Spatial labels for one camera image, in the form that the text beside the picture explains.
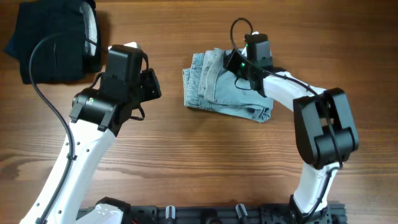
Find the light blue denim shorts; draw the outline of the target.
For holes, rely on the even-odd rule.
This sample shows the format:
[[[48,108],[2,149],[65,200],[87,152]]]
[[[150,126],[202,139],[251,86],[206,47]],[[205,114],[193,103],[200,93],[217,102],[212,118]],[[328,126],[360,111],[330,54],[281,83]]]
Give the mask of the light blue denim shorts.
[[[184,105],[263,123],[271,118],[274,100],[249,89],[247,80],[223,67],[230,50],[194,53],[190,68],[183,70]]]

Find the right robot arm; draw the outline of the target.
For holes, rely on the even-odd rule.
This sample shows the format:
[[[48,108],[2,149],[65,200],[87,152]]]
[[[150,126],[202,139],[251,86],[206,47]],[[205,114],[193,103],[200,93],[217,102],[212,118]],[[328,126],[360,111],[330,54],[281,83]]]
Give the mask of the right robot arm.
[[[246,46],[223,55],[223,66],[250,89],[278,101],[294,114],[295,141],[303,159],[300,183],[290,197],[288,221],[315,223],[331,219],[327,205],[334,177],[358,149],[359,138],[346,93],[326,90],[276,67],[266,34],[247,34]]]

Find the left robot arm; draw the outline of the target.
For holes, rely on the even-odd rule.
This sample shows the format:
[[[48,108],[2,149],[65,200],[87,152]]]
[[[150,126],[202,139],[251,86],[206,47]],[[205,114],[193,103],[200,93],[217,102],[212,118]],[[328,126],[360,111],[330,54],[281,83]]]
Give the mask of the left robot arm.
[[[67,136],[55,165],[22,223],[126,223],[130,205],[103,198],[94,209],[78,216],[93,174],[118,136],[124,122],[141,103],[160,98],[154,70],[135,43],[109,48],[106,70],[98,89],[90,86],[72,103]]]

